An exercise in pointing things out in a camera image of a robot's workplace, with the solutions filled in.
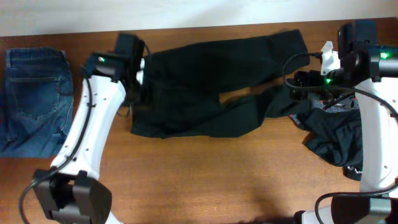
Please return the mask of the black trousers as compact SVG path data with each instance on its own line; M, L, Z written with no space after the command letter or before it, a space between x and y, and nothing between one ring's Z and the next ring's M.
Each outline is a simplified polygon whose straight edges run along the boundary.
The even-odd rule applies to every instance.
M247 39L202 42L145 58L146 105L134 111L131 132L148 138L237 138L266 118L304 113L308 100L290 99L285 85L222 104L222 93L255 87L307 66L299 30Z

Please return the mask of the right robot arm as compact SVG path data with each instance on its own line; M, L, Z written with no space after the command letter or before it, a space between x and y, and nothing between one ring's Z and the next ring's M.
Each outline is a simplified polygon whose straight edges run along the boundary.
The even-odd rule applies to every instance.
M378 42L376 22L339 28L338 51L325 45L316 78L295 78L298 91L354 93L361 115L363 173L359 192L320 196L295 223L397 223L397 47Z

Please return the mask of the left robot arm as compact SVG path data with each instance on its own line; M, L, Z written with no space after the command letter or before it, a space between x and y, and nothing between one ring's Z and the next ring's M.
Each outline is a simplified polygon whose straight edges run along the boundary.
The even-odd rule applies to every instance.
M37 169L19 205L33 190L45 217L58 223L118 223L113 196L100 181L101 158L114 117L122 106L146 103L144 53L135 34L120 33L113 51L93 52L81 66L81 99L68 136L50 169Z

